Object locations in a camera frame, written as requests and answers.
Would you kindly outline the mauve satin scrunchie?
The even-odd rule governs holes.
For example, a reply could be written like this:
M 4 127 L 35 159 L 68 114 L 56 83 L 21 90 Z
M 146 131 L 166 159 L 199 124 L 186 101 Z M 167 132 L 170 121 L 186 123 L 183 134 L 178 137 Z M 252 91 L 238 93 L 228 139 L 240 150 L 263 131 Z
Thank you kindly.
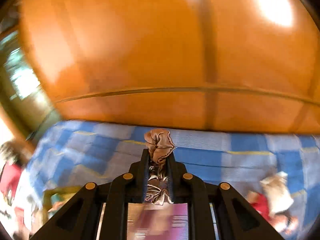
M 144 134 L 144 139 L 150 157 L 145 202 L 158 206 L 172 204 L 166 168 L 167 159 L 175 149 L 170 132 L 162 128 L 152 129 Z

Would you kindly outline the small red white doll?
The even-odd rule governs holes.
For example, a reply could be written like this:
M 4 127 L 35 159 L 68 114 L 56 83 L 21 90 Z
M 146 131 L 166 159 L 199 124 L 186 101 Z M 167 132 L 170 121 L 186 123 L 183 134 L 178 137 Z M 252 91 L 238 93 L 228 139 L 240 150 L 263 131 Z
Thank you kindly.
M 249 191 L 247 201 L 278 232 L 290 235 L 298 227 L 298 218 L 285 212 L 294 203 L 287 187 L 287 173 L 280 171 L 260 181 L 262 193 Z

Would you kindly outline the blue plaid bed sheet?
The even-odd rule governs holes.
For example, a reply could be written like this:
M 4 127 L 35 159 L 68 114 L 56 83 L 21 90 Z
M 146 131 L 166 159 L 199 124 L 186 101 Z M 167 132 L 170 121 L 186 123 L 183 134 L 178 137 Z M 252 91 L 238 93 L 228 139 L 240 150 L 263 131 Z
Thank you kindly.
M 148 127 L 61 121 L 40 139 L 27 165 L 34 198 L 62 186 L 103 184 L 128 171 L 145 148 Z M 228 182 L 242 195 L 283 171 L 299 219 L 290 239 L 306 239 L 319 215 L 319 136 L 200 132 L 172 129 L 175 159 L 211 184 Z

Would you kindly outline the wooden door with glass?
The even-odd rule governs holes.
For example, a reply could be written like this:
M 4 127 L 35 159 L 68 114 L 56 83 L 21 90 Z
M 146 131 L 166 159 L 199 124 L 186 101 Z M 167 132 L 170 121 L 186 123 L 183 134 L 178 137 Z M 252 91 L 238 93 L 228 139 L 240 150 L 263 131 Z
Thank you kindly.
M 1 104 L 26 140 L 37 144 L 61 118 L 27 61 L 19 21 L 15 1 L 1 20 Z

